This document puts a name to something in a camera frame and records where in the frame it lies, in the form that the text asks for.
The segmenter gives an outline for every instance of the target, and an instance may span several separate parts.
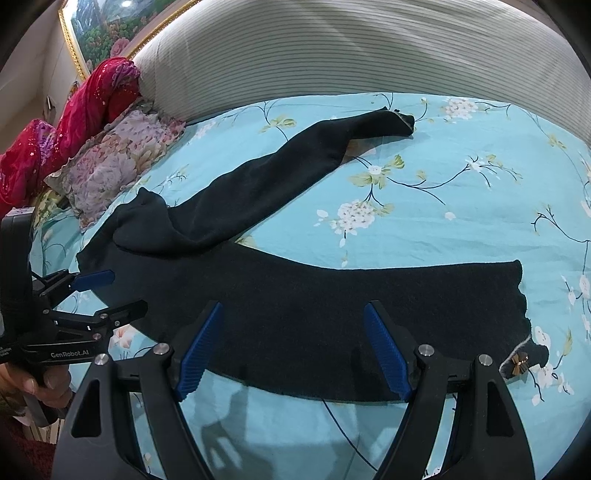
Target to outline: human hand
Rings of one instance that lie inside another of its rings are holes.
[[[45,387],[40,387],[31,374],[13,364],[0,365],[0,391],[14,395],[30,393],[52,408],[67,407],[72,397],[70,381],[72,376],[67,365],[49,367],[43,375]]]

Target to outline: cable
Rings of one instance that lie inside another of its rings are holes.
[[[39,275],[37,275],[33,270],[31,270],[31,275],[33,276],[33,278],[35,278],[36,280],[39,280],[41,283],[43,283],[45,286],[47,286],[47,282],[45,280],[43,280]]]
[[[153,347],[154,347],[154,345],[145,346],[144,348],[140,348],[140,349],[139,349],[137,352],[135,352],[135,353],[134,353],[134,356],[133,356],[133,358],[135,358],[135,356],[136,356],[138,353],[140,353],[140,352],[143,352],[144,350],[148,350],[149,348],[153,348]]]
[[[349,437],[347,437],[347,434],[345,433],[345,431],[340,427],[339,422],[336,420],[335,416],[333,415],[332,411],[330,410],[330,407],[328,405],[328,403],[326,403],[326,400],[324,400],[324,398],[321,398],[322,403],[324,404],[324,406],[326,407],[326,410],[329,411],[329,414],[331,416],[331,418],[334,420],[335,424],[337,425],[337,427],[339,428],[340,432],[343,434],[343,437],[345,437],[345,439],[347,440],[347,442],[349,442],[349,445],[351,445],[351,448],[353,450],[355,450],[355,453],[357,453],[357,455],[359,455],[361,457],[361,459],[367,463],[373,470],[374,472],[377,472],[378,469],[376,467],[374,467],[371,463],[369,463],[369,460],[367,460],[367,458],[365,458],[363,456],[363,454],[357,449],[357,447],[355,445],[353,445],[353,442],[351,442],[351,440],[349,440]]]

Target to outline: metal screw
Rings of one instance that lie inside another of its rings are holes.
[[[478,361],[480,362],[481,365],[484,365],[485,367],[488,367],[489,365],[492,365],[492,358],[490,355],[487,355],[485,353],[481,354],[478,356]]]
[[[431,356],[435,353],[435,349],[431,345],[424,343],[418,346],[418,353],[422,356]]]
[[[156,355],[165,355],[168,353],[169,350],[170,350],[170,345],[167,343],[159,343],[158,345],[155,345],[154,348],[152,348],[152,351]]]
[[[109,361],[109,355],[106,353],[99,353],[95,357],[95,365],[104,365]]]

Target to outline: landscape painting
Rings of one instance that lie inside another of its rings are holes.
[[[68,0],[64,19],[89,72],[117,57],[159,13],[175,0]]]

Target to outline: sweater sleeve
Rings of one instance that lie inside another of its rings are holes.
[[[89,247],[112,233],[118,247],[139,254],[206,251],[253,227],[335,170],[350,140],[408,137],[413,126],[412,116],[384,109],[318,122],[277,152],[247,161],[177,207],[168,208],[158,195],[141,190],[117,208]]]

